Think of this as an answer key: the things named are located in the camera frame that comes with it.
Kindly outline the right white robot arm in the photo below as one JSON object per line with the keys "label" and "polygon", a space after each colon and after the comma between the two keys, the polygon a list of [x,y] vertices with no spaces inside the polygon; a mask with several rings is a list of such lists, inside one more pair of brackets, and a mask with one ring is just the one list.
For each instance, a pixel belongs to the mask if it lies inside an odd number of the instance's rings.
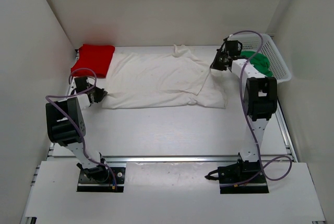
{"label": "right white robot arm", "polygon": [[277,110],[277,80],[267,77],[241,55],[242,43],[224,39],[210,68],[230,70],[240,79],[240,96],[247,123],[245,143],[237,163],[222,167],[222,175],[234,173],[240,182],[260,171],[260,151],[265,128]]}

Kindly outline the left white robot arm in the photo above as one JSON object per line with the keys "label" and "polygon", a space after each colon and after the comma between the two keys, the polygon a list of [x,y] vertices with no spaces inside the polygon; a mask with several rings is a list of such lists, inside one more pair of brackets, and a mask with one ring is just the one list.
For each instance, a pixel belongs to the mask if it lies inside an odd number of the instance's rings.
{"label": "left white robot arm", "polygon": [[107,92],[94,86],[87,76],[74,79],[75,88],[62,101],[48,99],[45,105],[47,134],[50,141],[68,149],[78,159],[77,167],[84,175],[97,182],[110,177],[101,153],[91,151],[83,140],[86,134],[82,108],[100,103]]}

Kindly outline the red t shirt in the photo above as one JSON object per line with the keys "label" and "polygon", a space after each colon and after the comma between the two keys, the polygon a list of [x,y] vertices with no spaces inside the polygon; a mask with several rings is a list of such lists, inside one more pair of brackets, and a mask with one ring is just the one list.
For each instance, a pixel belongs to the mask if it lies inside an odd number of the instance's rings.
{"label": "red t shirt", "polygon": [[79,59],[71,68],[74,76],[91,76],[105,78],[112,61],[115,47],[112,45],[84,44],[79,48]]}

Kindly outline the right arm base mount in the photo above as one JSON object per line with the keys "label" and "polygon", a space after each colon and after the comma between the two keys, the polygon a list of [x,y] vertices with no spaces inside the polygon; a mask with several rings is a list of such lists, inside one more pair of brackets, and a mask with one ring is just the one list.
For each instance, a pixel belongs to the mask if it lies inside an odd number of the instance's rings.
{"label": "right arm base mount", "polygon": [[267,194],[268,184],[259,161],[241,162],[218,167],[205,175],[207,180],[219,181],[220,194]]}

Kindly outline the white t shirt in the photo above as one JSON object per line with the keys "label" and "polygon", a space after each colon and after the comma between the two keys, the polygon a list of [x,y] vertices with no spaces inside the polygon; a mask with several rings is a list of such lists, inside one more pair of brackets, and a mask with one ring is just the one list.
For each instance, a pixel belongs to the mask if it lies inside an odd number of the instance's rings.
{"label": "white t shirt", "polygon": [[170,53],[115,53],[106,76],[105,109],[199,105],[224,109],[222,78],[187,46]]}

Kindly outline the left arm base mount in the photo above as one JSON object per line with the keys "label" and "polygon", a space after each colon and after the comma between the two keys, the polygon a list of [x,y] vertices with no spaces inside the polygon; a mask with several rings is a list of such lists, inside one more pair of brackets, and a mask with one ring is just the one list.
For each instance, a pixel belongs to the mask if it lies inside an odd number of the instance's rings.
{"label": "left arm base mount", "polygon": [[125,167],[111,167],[116,182],[106,167],[83,169],[80,163],[77,163],[77,167],[80,169],[77,192],[122,193],[124,191]]}

